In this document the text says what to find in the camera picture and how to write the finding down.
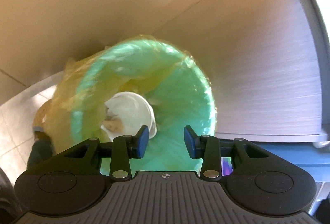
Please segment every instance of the tile floor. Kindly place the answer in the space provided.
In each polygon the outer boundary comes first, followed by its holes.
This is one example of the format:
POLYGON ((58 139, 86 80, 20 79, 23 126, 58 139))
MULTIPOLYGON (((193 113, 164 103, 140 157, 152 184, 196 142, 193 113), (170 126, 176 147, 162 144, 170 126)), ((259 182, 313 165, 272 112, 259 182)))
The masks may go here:
POLYGON ((52 97, 62 76, 62 72, 56 73, 0 106, 0 167, 12 184, 26 170, 34 143, 34 115, 38 108, 52 97))

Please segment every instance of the crosshair symbol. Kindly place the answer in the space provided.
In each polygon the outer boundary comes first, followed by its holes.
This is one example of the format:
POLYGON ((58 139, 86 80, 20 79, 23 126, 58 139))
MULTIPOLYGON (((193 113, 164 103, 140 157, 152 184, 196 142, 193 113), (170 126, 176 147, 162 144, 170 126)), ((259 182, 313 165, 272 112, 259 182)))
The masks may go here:
POLYGON ((165 179, 168 179, 169 177, 171 177, 171 175, 169 174, 164 174, 164 175, 161 175, 161 177, 165 178, 165 179))

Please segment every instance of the green trash bin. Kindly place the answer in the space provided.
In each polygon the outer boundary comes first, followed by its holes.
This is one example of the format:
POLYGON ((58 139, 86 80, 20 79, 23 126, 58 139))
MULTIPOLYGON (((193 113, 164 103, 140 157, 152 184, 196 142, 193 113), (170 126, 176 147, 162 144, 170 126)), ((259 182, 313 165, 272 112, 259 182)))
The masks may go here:
MULTIPOLYGON (((198 170, 201 160, 189 158, 183 130, 190 125, 199 135, 214 135, 216 108, 211 86, 190 55, 146 36, 67 66, 45 124, 56 151, 92 136, 108 141, 100 129, 104 102, 123 91, 143 96, 153 107, 157 124, 144 158, 130 160, 132 175, 137 170, 198 170)), ((103 161, 103 174, 108 173, 108 165, 109 160, 103 161)))

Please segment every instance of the metal screw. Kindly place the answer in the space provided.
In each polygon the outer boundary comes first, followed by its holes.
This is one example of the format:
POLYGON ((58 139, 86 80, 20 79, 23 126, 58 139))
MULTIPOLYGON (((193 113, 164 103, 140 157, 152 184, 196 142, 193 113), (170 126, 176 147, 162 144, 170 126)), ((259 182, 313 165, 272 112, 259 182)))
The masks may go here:
POLYGON ((203 175, 208 177, 208 178, 216 178, 216 177, 220 176, 219 172, 215 171, 215 170, 206 170, 203 173, 203 175))
POLYGON ((128 176, 128 173, 124 170, 117 170, 112 173, 112 176, 114 176, 115 178, 125 178, 128 176))

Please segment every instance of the white plastic container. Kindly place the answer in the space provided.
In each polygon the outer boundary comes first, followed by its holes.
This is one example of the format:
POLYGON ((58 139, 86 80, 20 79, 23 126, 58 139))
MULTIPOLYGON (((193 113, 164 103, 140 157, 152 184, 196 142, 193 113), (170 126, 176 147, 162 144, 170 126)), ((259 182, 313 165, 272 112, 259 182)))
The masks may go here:
POLYGON ((149 139, 156 135, 155 115, 144 97, 133 92, 120 92, 105 102, 105 105, 108 107, 107 115, 117 117, 123 123, 123 131, 120 133, 101 126, 111 140, 122 135, 134 136, 142 125, 149 128, 149 139))

